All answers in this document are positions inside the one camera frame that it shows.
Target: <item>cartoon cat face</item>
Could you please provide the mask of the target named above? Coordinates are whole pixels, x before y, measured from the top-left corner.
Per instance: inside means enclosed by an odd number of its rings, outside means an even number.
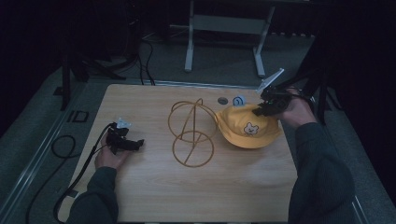
[[[253,126],[250,122],[247,124],[247,126],[244,129],[245,134],[247,135],[253,135],[256,134],[259,131],[259,126],[255,125]]]

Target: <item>dark sleeve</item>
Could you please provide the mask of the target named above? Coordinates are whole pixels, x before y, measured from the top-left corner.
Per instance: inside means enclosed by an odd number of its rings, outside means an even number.
[[[289,224],[355,223],[352,175],[320,124],[296,130],[297,181],[289,207]]]
[[[101,167],[93,174],[87,191],[74,201],[66,223],[117,223],[119,207],[117,204],[115,179],[117,170]]]

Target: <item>person's arm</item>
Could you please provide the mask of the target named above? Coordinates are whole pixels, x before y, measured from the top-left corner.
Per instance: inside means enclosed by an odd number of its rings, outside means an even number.
[[[352,175],[308,103],[293,98],[277,116],[296,129],[298,177],[290,198],[289,224],[355,223]]]
[[[87,191],[76,198],[66,223],[117,223],[119,207],[114,192],[117,171],[131,154],[122,151],[114,155],[106,146],[106,135],[102,139],[103,148],[95,158],[96,172],[87,186]]]

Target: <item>person's hand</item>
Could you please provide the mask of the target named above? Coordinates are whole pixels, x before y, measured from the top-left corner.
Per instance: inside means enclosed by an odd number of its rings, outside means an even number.
[[[106,166],[117,169],[118,171],[125,163],[126,159],[132,154],[132,152],[124,150],[117,152],[117,154],[114,155],[110,148],[106,145],[106,138],[107,134],[105,134],[101,140],[103,148],[99,151],[95,158],[95,167],[98,169],[100,167]]]
[[[290,88],[288,91],[292,94],[298,94],[294,88]],[[288,108],[282,113],[277,114],[276,117],[284,120],[294,129],[306,123],[317,122],[308,102],[299,97],[293,97]]]

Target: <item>yellow bucket hat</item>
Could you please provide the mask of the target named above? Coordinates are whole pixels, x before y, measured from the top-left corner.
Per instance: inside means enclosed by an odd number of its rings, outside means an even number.
[[[274,117],[256,116],[258,105],[231,105],[216,113],[223,136],[232,144],[244,148],[266,147],[281,135]]]

